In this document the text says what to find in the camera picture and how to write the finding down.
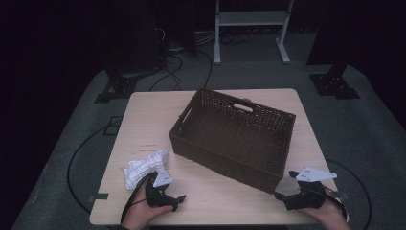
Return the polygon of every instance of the brown wicker basket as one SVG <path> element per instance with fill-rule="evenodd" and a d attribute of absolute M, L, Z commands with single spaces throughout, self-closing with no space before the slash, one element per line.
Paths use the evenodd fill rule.
<path fill-rule="evenodd" d="M 170 130 L 176 154 L 273 194 L 296 116 L 212 90 L 198 90 Z"/>

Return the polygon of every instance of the white tag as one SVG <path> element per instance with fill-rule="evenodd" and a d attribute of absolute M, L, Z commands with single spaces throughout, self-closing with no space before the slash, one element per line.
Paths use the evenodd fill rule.
<path fill-rule="evenodd" d="M 325 179 L 332 179 L 336 177 L 337 174 L 334 172 L 326 172 L 308 166 L 304 166 L 302 171 L 296 176 L 296 179 L 305 182 L 315 182 Z"/>
<path fill-rule="evenodd" d="M 164 168 L 161 168 L 157 170 L 158 175 L 155 178 L 155 181 L 153 182 L 153 187 L 159 187 L 163 185 L 170 184 L 172 182 L 172 177 L 167 173 L 167 171 Z"/>

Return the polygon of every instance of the white crumpled paper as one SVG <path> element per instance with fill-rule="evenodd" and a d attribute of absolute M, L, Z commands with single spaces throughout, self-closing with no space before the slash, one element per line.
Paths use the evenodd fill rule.
<path fill-rule="evenodd" d="M 128 168 L 123 169 L 126 188 L 134 190 L 144 176 L 163 169 L 168 156 L 169 151 L 167 149 L 159 149 L 150 154 L 145 160 L 128 162 Z"/>

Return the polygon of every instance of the floor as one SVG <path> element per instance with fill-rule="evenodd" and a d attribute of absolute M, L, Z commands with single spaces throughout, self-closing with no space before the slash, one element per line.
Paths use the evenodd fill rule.
<path fill-rule="evenodd" d="M 275 34 L 253 34 L 241 44 L 223 45 L 220 65 L 213 65 L 213 44 L 199 46 L 198 50 L 204 53 L 198 52 L 196 56 L 181 53 L 169 57 L 169 71 L 180 68 L 173 75 L 161 70 L 139 79 L 135 91 L 196 90 L 206 83 L 213 90 L 295 89 L 330 169 L 338 174 L 335 182 L 347 204 L 350 227 L 362 229 L 369 224 L 369 229 L 404 228 L 406 133 L 403 127 L 373 92 L 368 79 L 351 66 L 344 78 L 360 99 L 337 100 L 318 95 L 309 75 L 325 73 L 330 66 L 305 65 L 314 33 L 286 36 L 285 46 L 291 58 L 288 65 L 282 63 L 275 37 Z M 118 99 L 95 103 L 107 82 L 108 77 L 101 71 L 87 87 L 13 229 L 106 228 L 92 225 L 88 212 L 115 142 L 114 135 L 102 134 L 103 128 L 112 116 L 124 115 L 128 102 Z M 288 229 L 321 227 L 288 226 Z"/>

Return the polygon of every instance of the wire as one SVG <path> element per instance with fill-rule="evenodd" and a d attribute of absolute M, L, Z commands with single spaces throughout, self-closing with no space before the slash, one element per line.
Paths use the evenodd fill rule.
<path fill-rule="evenodd" d="M 327 186 L 325 186 L 325 188 L 326 188 L 327 190 L 329 190 L 331 193 L 333 193 L 338 199 L 340 199 L 340 202 L 344 204 L 343 199 L 341 198 L 341 196 L 340 196 L 337 192 L 333 191 L 332 189 L 330 189 L 330 188 L 327 187 Z"/>
<path fill-rule="evenodd" d="M 177 59 L 179 59 L 179 61 L 181 62 L 181 65 L 182 65 L 183 62 L 182 62 L 182 59 L 181 59 L 180 57 L 176 57 L 176 56 L 170 56 L 170 57 L 171 57 L 172 63 L 174 63 L 174 62 L 173 62 L 173 58 L 177 58 Z M 182 91 L 182 88 L 180 87 L 181 79 L 180 79 L 178 76 L 176 76 L 174 72 L 171 72 L 170 69 L 168 69 L 168 66 L 166 66 L 166 70 L 167 70 L 168 72 L 170 72 L 170 74 L 172 75 L 173 79 L 174 79 L 175 82 L 176 82 L 175 86 L 173 86 L 173 91 L 176 90 L 176 88 L 177 88 L 179 91 Z"/>
<path fill-rule="evenodd" d="M 220 31 L 218 34 L 219 34 L 219 35 L 222 35 L 223 32 L 224 32 L 226 29 L 227 29 L 227 27 L 221 28 L 221 31 Z M 204 38 L 202 38 L 202 39 L 196 41 L 196 46 L 201 46 L 201 45 L 204 45 L 205 43 L 208 43 L 208 42 L 214 40 L 214 36 L 215 36 L 215 32 L 211 32 L 210 35 L 208 35 L 208 36 L 206 36 L 206 37 L 204 37 Z"/>
<path fill-rule="evenodd" d="M 154 84 L 152 84 L 151 85 L 151 87 L 149 88 L 149 92 L 150 91 L 152 91 L 152 89 L 153 89 L 153 87 L 155 87 L 155 85 L 156 84 L 158 84 L 160 81 L 162 81 L 163 79 L 165 79 L 165 78 L 167 78 L 168 76 L 173 76 L 173 73 L 175 73 L 176 71 L 178 71 L 181 67 L 182 67 L 182 64 L 183 64 L 183 61 L 182 61 L 182 59 L 180 58 L 180 57 L 177 57 L 177 56 L 171 56 L 171 57 L 173 57 L 173 58 L 177 58 L 179 61 L 180 61 L 180 64 L 179 64 L 179 66 L 174 70 L 174 71 L 170 71 L 170 70 L 168 70 L 168 68 L 167 68 L 167 71 L 169 72 L 168 74 L 166 74 L 166 75 L 164 75 L 162 78 L 160 78 L 159 80 L 157 80 Z M 180 80 L 179 80 L 179 78 L 176 76 L 176 77 L 173 77 L 174 79 L 175 79 L 175 81 L 176 81 L 176 84 L 179 84 L 180 82 Z"/>
<path fill-rule="evenodd" d="M 251 40 L 251 36 L 249 34 L 246 34 L 246 36 L 247 38 L 242 37 L 242 35 L 225 34 L 221 37 L 220 42 L 223 45 L 237 46 Z"/>
<path fill-rule="evenodd" d="M 146 200 L 147 200 L 146 198 L 142 199 L 142 200 L 138 200 L 137 202 L 132 203 L 131 206 L 135 205 L 135 204 L 138 204 L 138 203 L 141 203 L 141 202 L 146 201 Z"/>
<path fill-rule="evenodd" d="M 161 38 L 161 41 L 164 41 L 164 39 L 165 39 L 165 31 L 164 30 L 162 30 L 161 28 L 154 28 L 155 29 L 155 31 L 161 31 L 162 32 L 162 38 Z"/>
<path fill-rule="evenodd" d="M 141 186 L 143 186 L 143 184 L 149 179 L 149 176 L 150 176 L 150 174 L 144 176 L 140 181 L 138 181 L 137 186 L 136 186 L 136 187 L 134 188 L 134 190 L 132 191 L 132 194 L 131 194 L 131 196 L 129 197 L 128 202 L 126 203 L 126 205 L 125 205 L 125 207 L 124 207 L 124 209 L 123 209 L 122 217 L 121 217 L 121 219 L 120 219 L 120 222 L 123 222 L 123 220 L 124 220 L 124 218 L 125 218 L 125 215 L 126 215 L 128 209 L 129 209 L 132 205 L 137 204 L 137 203 L 143 201 L 143 200 L 140 200 L 140 201 L 137 201 L 137 202 L 134 202 L 134 203 L 132 202 L 132 201 L 134 200 L 134 197 L 135 197 L 135 196 L 138 194 L 138 192 L 140 191 Z"/>
<path fill-rule="evenodd" d="M 203 86 L 203 88 L 206 88 L 206 87 L 207 87 L 207 83 L 209 82 L 210 76 L 212 75 L 212 70 L 213 70 L 212 59 L 210 58 L 210 56 L 209 56 L 208 54 L 206 54 L 206 53 L 204 53 L 204 52 L 202 52 L 202 51 L 196 51 L 196 52 L 205 55 L 205 56 L 207 57 L 207 59 L 209 60 L 209 63 L 210 63 L 209 75 L 207 76 L 206 82 L 204 83 L 204 86 Z"/>
<path fill-rule="evenodd" d="M 334 163 L 334 164 L 340 166 L 341 168 L 343 168 L 344 170 L 349 172 L 358 181 L 359 185 L 361 185 L 362 190 L 364 191 L 365 197 L 367 198 L 368 206 L 369 206 L 368 219 L 367 219 L 367 222 L 365 223 L 363 229 L 368 229 L 368 227 L 371 224 L 371 220 L 372 220 L 372 202 L 371 202 L 370 194 L 368 193 L 368 190 L 365 187 L 364 183 L 362 183 L 361 179 L 353 171 L 351 171 L 349 168 L 347 168 L 346 166 L 342 165 L 341 163 L 338 163 L 337 161 L 331 160 L 331 159 L 326 158 L 326 160 L 328 162 L 331 162 L 331 163 Z"/>
<path fill-rule="evenodd" d="M 120 122 L 120 121 L 121 121 L 121 120 L 115 121 L 115 122 L 113 122 L 113 123 L 110 123 L 110 125 L 115 124 L 115 123 L 118 123 L 118 122 Z M 109 125 L 104 126 L 104 127 L 100 128 L 100 129 L 98 129 L 98 130 L 95 131 L 93 134 L 91 134 L 90 136 L 88 136 L 88 137 L 80 144 L 80 146 L 78 146 L 78 148 L 77 148 L 77 149 L 75 150 L 75 152 L 73 153 L 73 155 L 72 155 L 72 157 L 71 157 L 71 160 L 69 161 L 68 171 L 67 171 L 67 173 L 66 173 L 66 180 L 67 180 L 67 182 L 68 182 L 69 192 L 71 193 L 71 195 L 72 195 L 72 197 L 74 198 L 74 200 L 76 201 L 76 203 L 77 203 L 84 211 L 86 211 L 86 213 L 88 213 L 89 215 L 90 215 L 90 210 L 87 209 L 87 207 L 84 206 L 84 204 L 82 204 L 82 203 L 80 202 L 80 200 L 79 200 L 78 197 L 75 195 L 75 192 L 74 192 L 74 190 L 73 190 L 73 188 L 72 188 L 71 179 L 70 179 L 71 167 L 72 167 L 72 163 L 73 163 L 73 161 L 74 161 L 76 155 L 77 155 L 78 152 L 80 151 L 80 149 L 81 149 L 90 139 L 92 139 L 92 138 L 93 138 L 94 136 L 96 136 L 99 132 L 105 130 L 105 129 L 108 128 L 108 127 L 109 127 Z"/>

